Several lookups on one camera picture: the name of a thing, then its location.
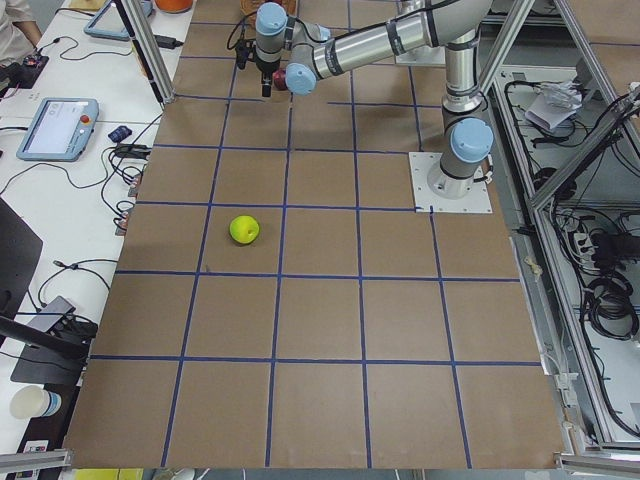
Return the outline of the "dark red apple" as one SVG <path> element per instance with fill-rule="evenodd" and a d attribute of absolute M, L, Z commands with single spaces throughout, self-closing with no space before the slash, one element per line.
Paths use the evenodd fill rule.
<path fill-rule="evenodd" d="M 278 69 L 273 73 L 272 85 L 278 91 L 288 90 L 288 86 L 286 84 L 286 71 L 284 69 Z"/>

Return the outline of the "green apple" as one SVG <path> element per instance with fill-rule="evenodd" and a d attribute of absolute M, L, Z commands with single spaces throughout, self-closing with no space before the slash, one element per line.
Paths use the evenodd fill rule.
<path fill-rule="evenodd" d="M 260 224 L 250 215 L 239 215 L 229 224 L 231 238 L 240 245 L 253 243 L 260 234 Z"/>

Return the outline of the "wicker basket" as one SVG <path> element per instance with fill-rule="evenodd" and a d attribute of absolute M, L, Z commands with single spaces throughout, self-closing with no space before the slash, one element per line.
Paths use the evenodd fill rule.
<path fill-rule="evenodd" d="M 288 14 L 294 14 L 297 8 L 296 0 L 241 0 L 240 9 L 244 15 L 257 11 L 265 3 L 276 3 L 284 8 Z"/>

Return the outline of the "black power adapter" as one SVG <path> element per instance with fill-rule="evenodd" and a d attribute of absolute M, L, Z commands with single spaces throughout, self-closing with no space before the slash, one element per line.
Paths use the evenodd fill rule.
<path fill-rule="evenodd" d="M 180 41 L 174 37 L 165 35 L 155 35 L 154 39 L 159 48 L 174 50 L 184 45 L 183 41 Z"/>

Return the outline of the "orange round container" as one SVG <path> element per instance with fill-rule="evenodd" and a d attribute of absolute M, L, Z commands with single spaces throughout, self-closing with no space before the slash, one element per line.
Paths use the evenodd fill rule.
<path fill-rule="evenodd" d="M 159 10 L 170 14 L 189 11 L 193 3 L 193 0 L 155 0 L 155 5 Z"/>

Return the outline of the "small dark blue pouch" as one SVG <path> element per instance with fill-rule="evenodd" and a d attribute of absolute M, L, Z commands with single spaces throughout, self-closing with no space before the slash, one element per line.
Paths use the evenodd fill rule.
<path fill-rule="evenodd" d="M 132 134 L 132 130 L 125 126 L 120 125 L 108 134 L 108 138 L 114 143 L 120 143 Z"/>

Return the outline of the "far teach pendant tablet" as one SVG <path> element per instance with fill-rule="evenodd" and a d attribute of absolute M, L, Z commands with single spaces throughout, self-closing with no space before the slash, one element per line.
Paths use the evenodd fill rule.
<path fill-rule="evenodd" d="M 84 26 L 83 31 L 94 38 L 116 41 L 127 41 L 130 38 L 114 1 L 106 1 Z"/>

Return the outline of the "teach pendant tablet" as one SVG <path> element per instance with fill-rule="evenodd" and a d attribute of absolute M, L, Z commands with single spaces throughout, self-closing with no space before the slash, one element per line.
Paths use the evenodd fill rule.
<path fill-rule="evenodd" d="M 130 38 L 114 1 L 106 1 L 84 26 L 83 31 L 94 38 L 116 41 L 127 41 Z"/>
<path fill-rule="evenodd" d="M 85 150 L 99 117 L 92 98 L 45 98 L 16 152 L 25 161 L 74 162 Z"/>

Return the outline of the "near teach pendant tablet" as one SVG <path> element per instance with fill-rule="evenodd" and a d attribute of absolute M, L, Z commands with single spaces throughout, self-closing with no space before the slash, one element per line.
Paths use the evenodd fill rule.
<path fill-rule="evenodd" d="M 92 98 L 45 98 L 16 152 L 25 161 L 74 162 L 85 150 L 99 117 Z"/>

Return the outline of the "crumpled white papers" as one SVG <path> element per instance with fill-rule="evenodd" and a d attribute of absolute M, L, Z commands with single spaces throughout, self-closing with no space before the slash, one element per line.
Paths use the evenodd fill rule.
<path fill-rule="evenodd" d="M 536 83 L 534 90 L 537 97 L 524 116 L 529 122 L 547 131 L 555 130 L 582 107 L 583 94 L 571 80 Z"/>

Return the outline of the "grey usb hub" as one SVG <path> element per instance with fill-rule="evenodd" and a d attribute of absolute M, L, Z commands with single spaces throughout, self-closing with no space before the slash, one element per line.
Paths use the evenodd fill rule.
<path fill-rule="evenodd" d="M 55 297 L 28 323 L 28 326 L 41 332 L 50 332 L 64 317 L 75 311 L 75 306 L 62 296 Z"/>

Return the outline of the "black monitor stand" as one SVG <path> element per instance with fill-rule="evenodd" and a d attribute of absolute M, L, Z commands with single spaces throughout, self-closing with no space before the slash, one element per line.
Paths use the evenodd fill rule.
<path fill-rule="evenodd" d="M 58 296 L 34 313 L 22 313 L 43 241 L 6 202 L 1 203 L 1 338 L 24 344 L 11 380 L 74 385 L 86 365 L 97 325 L 79 319 Z"/>

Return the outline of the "white paper cup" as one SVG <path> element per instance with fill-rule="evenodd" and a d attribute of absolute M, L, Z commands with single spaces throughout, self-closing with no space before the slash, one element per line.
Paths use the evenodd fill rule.
<path fill-rule="evenodd" d="M 28 385 L 14 394 L 9 411 L 14 418 L 26 420 L 53 416 L 61 406 L 60 394 L 36 385 Z"/>

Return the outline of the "aluminium frame post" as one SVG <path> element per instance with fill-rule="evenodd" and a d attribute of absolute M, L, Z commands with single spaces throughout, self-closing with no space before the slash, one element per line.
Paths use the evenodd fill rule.
<path fill-rule="evenodd" d="M 175 90 L 141 2 L 115 0 L 114 3 L 156 100 L 161 105 L 172 103 Z"/>

